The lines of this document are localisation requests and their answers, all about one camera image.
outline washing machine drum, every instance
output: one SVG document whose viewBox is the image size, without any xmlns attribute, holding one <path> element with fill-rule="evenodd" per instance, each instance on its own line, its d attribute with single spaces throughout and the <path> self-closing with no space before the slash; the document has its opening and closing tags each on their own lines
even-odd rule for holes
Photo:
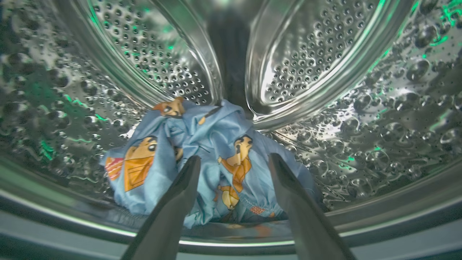
<svg viewBox="0 0 462 260">
<path fill-rule="evenodd" d="M 183 97 L 242 106 L 315 176 L 350 245 L 449 221 L 462 199 L 461 10 L 455 0 L 4 0 L 2 205 L 129 241 L 144 217 L 114 203 L 99 160 L 147 109 Z M 208 223 L 185 229 L 180 248 L 272 252 L 293 238 L 288 221 Z"/>
</svg>

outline blue fabric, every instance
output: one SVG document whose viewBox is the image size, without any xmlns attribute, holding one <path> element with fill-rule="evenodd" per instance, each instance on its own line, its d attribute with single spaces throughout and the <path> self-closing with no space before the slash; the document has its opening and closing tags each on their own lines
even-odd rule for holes
<svg viewBox="0 0 462 260">
<path fill-rule="evenodd" d="M 105 166 L 115 201 L 132 214 L 149 214 L 193 155 L 201 158 L 198 195 L 184 226 L 209 221 L 246 222 L 281 216 L 268 169 L 268 154 L 278 153 L 307 192 L 321 204 L 308 169 L 274 140 L 252 128 L 243 110 L 197 106 L 176 99 L 150 110 L 125 147 L 108 151 Z"/>
</svg>

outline laundry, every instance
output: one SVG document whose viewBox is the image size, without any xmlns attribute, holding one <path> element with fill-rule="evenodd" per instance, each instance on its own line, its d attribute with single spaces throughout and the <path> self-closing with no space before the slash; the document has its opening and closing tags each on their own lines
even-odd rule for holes
<svg viewBox="0 0 462 260">
<path fill-rule="evenodd" d="M 274 193 L 268 155 L 278 153 L 321 206 L 322 194 L 294 154 L 255 131 L 241 107 L 223 100 L 198 106 L 183 98 L 153 107 L 124 147 L 101 160 L 115 201 L 132 214 L 148 215 L 187 159 L 201 158 L 197 199 L 184 220 L 191 228 L 207 222 L 261 222 L 284 218 Z"/>
</svg>

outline clothing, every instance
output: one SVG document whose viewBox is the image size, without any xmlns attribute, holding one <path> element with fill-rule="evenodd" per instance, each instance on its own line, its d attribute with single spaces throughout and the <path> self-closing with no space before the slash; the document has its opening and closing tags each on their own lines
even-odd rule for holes
<svg viewBox="0 0 462 260">
<path fill-rule="evenodd" d="M 150 214 L 186 160 L 198 155 L 197 199 L 184 225 L 248 222 L 283 216 L 268 169 L 278 153 L 306 191 L 322 204 L 308 169 L 274 140 L 253 130 L 239 106 L 197 106 L 175 99 L 150 110 L 126 146 L 108 151 L 106 168 L 115 201 L 132 214 Z"/>
</svg>

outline shiny metal surface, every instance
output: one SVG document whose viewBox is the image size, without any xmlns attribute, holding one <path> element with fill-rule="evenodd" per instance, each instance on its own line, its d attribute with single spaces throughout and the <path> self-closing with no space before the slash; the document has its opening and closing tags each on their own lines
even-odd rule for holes
<svg viewBox="0 0 462 260">
<path fill-rule="evenodd" d="M 1 11 L 7 201 L 133 236 L 144 219 L 114 205 L 97 162 L 173 95 L 245 106 L 310 168 L 343 237 L 460 200 L 451 168 L 462 153 L 458 0 L 23 0 Z M 210 223 L 185 230 L 181 244 L 293 241 L 282 221 Z"/>
</svg>

